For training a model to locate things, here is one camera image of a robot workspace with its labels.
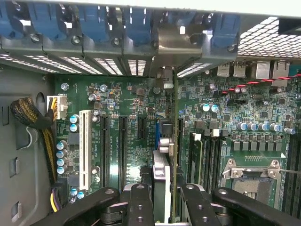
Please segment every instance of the cable bundle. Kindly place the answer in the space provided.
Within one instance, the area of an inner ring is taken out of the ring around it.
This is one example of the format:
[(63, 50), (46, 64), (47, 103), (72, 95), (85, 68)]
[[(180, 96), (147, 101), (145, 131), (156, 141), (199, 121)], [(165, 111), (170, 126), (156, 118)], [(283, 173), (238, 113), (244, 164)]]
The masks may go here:
[(12, 102), (10, 105), (11, 112), (16, 120), (25, 126), (38, 129), (41, 132), (51, 184), (53, 184), (57, 179), (54, 152), (55, 143), (51, 130), (51, 125), (55, 120), (54, 111), (57, 113), (57, 110), (55, 110), (55, 108), (57, 108), (57, 104), (55, 104), (55, 102), (57, 103), (55, 98), (50, 101), (50, 108), (45, 116), (43, 116), (36, 108), (31, 97), (20, 98)]

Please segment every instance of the white power connector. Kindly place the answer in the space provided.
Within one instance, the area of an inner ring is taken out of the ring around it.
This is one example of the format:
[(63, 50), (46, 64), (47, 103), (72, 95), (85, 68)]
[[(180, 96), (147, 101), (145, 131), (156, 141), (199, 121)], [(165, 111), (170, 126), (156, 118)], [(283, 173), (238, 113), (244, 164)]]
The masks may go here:
[(57, 99), (57, 119), (67, 118), (67, 96), (47, 96), (47, 111), (49, 108), (49, 102), (52, 98)]

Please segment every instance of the screw hole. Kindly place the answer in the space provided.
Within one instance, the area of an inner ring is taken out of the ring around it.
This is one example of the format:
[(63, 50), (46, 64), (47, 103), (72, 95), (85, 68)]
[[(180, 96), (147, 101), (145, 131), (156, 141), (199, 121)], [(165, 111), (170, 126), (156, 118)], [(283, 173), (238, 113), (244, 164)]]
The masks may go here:
[(204, 223), (208, 223), (208, 222), (209, 222), (208, 217), (203, 217), (203, 222), (204, 222)]
[(143, 221), (143, 217), (138, 217), (137, 220), (141, 223)]

